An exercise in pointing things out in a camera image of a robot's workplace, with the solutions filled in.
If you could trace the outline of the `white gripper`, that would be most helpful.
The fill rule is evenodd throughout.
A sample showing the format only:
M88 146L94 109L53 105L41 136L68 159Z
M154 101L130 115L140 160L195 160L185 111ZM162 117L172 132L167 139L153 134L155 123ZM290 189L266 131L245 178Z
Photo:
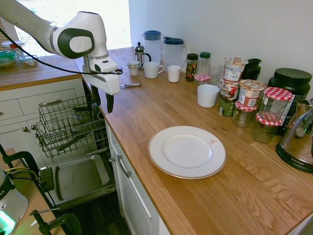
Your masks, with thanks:
M119 77L117 74L84 73L83 78L91 84L91 91L97 106L101 105L98 89L106 92L107 112L111 113L114 106L114 94L120 91Z

